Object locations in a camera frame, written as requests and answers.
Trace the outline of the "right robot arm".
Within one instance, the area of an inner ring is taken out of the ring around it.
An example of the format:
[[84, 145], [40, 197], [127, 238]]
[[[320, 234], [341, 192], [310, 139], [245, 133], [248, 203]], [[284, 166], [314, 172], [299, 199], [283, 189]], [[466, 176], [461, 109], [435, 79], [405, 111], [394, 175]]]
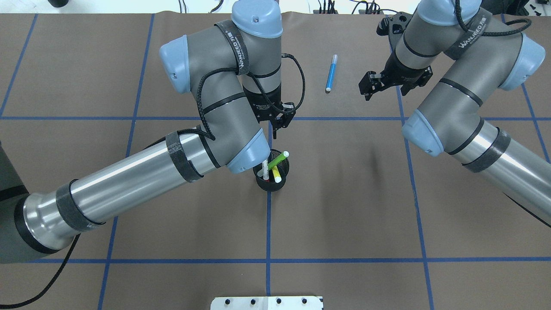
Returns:
[[367, 72], [360, 94], [400, 86], [405, 96], [432, 77], [443, 53], [453, 65], [402, 126], [402, 135], [425, 153], [445, 152], [481, 174], [518, 206], [550, 225], [550, 165], [492, 126], [478, 110], [495, 90], [513, 90], [545, 59], [545, 49], [523, 28], [502, 23], [480, 0], [422, 0], [415, 12], [384, 18], [392, 53], [381, 73]]

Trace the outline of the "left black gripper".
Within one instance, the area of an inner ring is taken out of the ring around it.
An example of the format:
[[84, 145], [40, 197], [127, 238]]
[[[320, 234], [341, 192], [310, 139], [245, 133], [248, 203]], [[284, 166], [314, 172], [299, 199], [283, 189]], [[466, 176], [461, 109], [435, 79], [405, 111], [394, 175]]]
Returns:
[[293, 103], [281, 104], [281, 88], [276, 88], [265, 94], [251, 92], [251, 108], [258, 122], [270, 121], [272, 126], [272, 139], [277, 139], [277, 131], [287, 128], [296, 114], [297, 108]]

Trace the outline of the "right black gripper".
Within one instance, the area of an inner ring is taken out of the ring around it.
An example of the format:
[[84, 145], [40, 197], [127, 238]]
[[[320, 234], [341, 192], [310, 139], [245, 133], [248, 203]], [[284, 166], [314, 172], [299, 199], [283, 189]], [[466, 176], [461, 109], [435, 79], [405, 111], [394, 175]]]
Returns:
[[409, 68], [399, 61], [396, 54], [391, 54], [381, 73], [366, 72], [359, 82], [359, 90], [366, 101], [374, 94], [394, 86], [401, 86], [401, 95], [406, 96], [414, 88], [424, 87], [432, 76], [430, 66], [421, 69]]

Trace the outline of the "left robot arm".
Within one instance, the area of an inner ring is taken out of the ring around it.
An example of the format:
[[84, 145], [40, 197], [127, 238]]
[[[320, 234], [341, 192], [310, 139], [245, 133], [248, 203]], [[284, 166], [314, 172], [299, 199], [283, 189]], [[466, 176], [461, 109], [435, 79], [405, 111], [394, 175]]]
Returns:
[[23, 263], [183, 184], [227, 167], [261, 164], [270, 147], [254, 95], [281, 94], [281, 9], [275, 0], [238, 0], [228, 20], [159, 49], [173, 88], [191, 93], [201, 125], [167, 134], [142, 151], [50, 193], [30, 194], [1, 151], [1, 263]]

